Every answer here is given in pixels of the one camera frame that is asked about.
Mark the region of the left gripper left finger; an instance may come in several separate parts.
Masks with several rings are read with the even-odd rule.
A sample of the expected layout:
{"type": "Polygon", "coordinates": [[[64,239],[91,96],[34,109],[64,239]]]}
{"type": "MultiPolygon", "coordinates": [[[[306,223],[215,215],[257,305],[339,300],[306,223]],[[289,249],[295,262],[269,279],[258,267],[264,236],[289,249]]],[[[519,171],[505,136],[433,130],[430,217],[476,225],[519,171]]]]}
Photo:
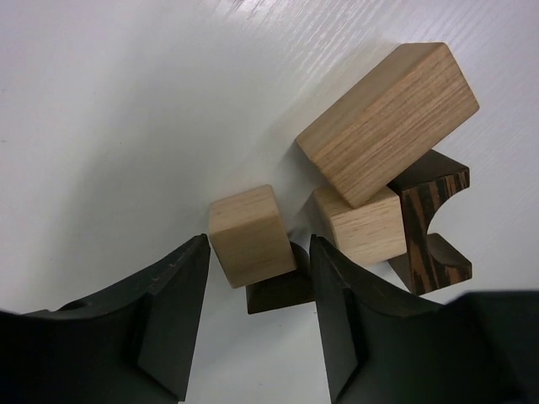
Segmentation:
{"type": "Polygon", "coordinates": [[[210,253],[200,234],[58,310],[3,311],[2,402],[184,401],[210,253]]]}

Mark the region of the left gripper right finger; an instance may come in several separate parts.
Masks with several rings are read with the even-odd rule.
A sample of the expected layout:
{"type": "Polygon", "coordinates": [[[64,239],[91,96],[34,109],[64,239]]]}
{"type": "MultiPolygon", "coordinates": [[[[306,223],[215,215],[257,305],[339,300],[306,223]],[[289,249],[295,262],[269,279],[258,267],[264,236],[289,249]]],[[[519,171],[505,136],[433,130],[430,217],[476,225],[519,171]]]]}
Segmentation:
{"type": "Polygon", "coordinates": [[[412,295],[310,241],[312,285],[333,403],[535,403],[538,294],[412,295]]]}

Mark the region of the light wood cube block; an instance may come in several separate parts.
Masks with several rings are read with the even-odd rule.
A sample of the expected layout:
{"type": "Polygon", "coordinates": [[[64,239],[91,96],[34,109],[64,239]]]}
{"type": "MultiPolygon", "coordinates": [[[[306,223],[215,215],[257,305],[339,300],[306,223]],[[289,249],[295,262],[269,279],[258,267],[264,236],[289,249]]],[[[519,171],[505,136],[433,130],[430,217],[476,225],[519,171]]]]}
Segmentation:
{"type": "Polygon", "coordinates": [[[312,196],[329,240],[352,262],[365,267],[407,252],[400,199],[388,187],[358,208],[330,187],[312,196]]]}
{"type": "Polygon", "coordinates": [[[234,289],[296,269],[275,192],[268,184],[212,202],[209,237],[234,289]]]}

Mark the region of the long light wood block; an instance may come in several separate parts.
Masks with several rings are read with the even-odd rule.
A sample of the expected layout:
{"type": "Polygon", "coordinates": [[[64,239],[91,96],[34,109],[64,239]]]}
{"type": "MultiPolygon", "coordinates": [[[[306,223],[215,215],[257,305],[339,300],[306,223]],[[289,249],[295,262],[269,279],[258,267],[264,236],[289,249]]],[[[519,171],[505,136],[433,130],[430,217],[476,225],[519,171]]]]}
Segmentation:
{"type": "Polygon", "coordinates": [[[358,207],[478,110],[447,44],[406,43],[316,118],[296,143],[344,200],[358,207]]]}

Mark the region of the dark wood quarter-round block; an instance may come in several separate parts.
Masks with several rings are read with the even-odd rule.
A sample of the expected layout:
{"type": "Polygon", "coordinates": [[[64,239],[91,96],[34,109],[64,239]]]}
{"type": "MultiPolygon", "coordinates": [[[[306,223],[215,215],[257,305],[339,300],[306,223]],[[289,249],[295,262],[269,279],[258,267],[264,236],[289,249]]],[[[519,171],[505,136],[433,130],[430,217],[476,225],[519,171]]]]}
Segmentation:
{"type": "Polygon", "coordinates": [[[310,258],[300,245],[291,242],[296,268],[289,273],[246,287],[249,315],[298,306],[314,301],[310,258]]]}

